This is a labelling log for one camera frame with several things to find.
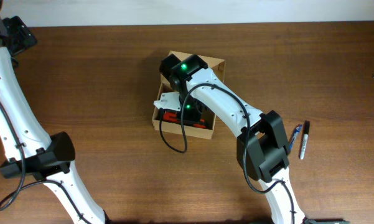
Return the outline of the orange utility knife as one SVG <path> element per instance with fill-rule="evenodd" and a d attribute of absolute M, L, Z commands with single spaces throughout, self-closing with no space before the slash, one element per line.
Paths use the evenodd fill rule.
<path fill-rule="evenodd" d="M 180 124 L 181 120 L 180 118 L 177 117 L 176 113 L 171 113 L 171 112 L 165 112 L 164 115 L 162 116 L 162 120 L 170 123 L 177 123 Z M 183 121 L 184 125 L 187 126 L 192 126 L 195 128 L 202 128 L 202 129 L 207 129 L 207 123 L 205 122 L 204 119 L 201 119 L 200 121 L 189 121 L 189 120 L 184 120 Z"/>

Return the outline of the blue pen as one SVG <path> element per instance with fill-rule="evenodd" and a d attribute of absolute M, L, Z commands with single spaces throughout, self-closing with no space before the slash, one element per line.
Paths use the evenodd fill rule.
<path fill-rule="evenodd" d="M 298 124 L 292 131 L 292 134 L 291 134 L 291 137 L 289 139 L 289 147 L 290 149 L 292 149 L 299 133 L 301 132 L 302 130 L 302 125 L 301 124 Z"/>

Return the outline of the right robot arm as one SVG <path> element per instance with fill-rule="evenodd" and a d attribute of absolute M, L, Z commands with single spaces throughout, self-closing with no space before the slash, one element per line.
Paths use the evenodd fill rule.
<path fill-rule="evenodd" d="M 204 109 L 217 115 L 236 137 L 236 156 L 250 189 L 264 194 L 273 223 L 307 223 L 289 178 L 291 147 L 280 115 L 265 114 L 232 92 L 198 55 L 185 60 L 170 54 L 159 67 L 173 89 L 154 102 L 164 117 L 174 111 L 181 126 L 191 125 Z"/>

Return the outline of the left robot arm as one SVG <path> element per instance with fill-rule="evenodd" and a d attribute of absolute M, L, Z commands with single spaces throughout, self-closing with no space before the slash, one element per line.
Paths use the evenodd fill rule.
<path fill-rule="evenodd" d="M 49 135 L 34 116 L 14 70 L 15 56 L 37 43 L 23 21 L 0 18 L 0 138 L 5 161 L 0 173 L 19 178 L 15 191 L 0 201 L 0 211 L 15 202 L 19 193 L 35 185 L 47 186 L 74 223 L 110 223 L 93 200 L 75 166 L 75 148 L 66 132 Z"/>

